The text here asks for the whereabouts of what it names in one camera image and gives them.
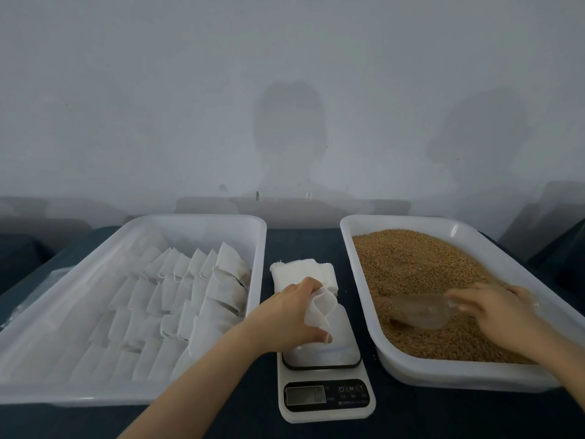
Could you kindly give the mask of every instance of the left hand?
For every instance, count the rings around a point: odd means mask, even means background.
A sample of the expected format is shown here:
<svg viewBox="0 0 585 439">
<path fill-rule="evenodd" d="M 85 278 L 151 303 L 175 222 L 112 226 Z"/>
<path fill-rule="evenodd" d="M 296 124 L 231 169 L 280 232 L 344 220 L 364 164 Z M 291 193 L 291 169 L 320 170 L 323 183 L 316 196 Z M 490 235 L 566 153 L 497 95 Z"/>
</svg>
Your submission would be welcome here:
<svg viewBox="0 0 585 439">
<path fill-rule="evenodd" d="M 320 281 L 305 277 L 252 310 L 240 329 L 258 354 L 288 351 L 310 342 L 332 342 L 326 331 L 304 322 L 311 294 L 322 286 Z"/>
</svg>

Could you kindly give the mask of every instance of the white wall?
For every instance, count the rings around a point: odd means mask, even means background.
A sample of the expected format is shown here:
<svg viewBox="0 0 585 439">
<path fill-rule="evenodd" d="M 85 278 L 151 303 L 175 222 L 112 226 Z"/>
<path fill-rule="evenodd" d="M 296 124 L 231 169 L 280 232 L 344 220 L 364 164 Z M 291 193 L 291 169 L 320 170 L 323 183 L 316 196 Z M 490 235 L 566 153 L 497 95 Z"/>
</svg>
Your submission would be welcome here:
<svg viewBox="0 0 585 439">
<path fill-rule="evenodd" d="M 0 231 L 409 213 L 527 256 L 585 217 L 584 7 L 0 0 Z"/>
</svg>

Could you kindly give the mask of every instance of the scale weighing platform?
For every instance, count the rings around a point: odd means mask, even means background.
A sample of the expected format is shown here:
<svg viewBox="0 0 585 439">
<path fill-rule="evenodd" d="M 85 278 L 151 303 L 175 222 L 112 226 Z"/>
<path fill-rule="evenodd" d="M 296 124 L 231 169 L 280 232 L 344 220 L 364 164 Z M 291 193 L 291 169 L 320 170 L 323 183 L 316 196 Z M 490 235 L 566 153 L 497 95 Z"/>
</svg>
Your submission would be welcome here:
<svg viewBox="0 0 585 439">
<path fill-rule="evenodd" d="M 277 354 L 278 407 L 290 423 L 363 419 L 376 408 L 345 308 L 334 313 L 331 344 Z"/>
</svg>

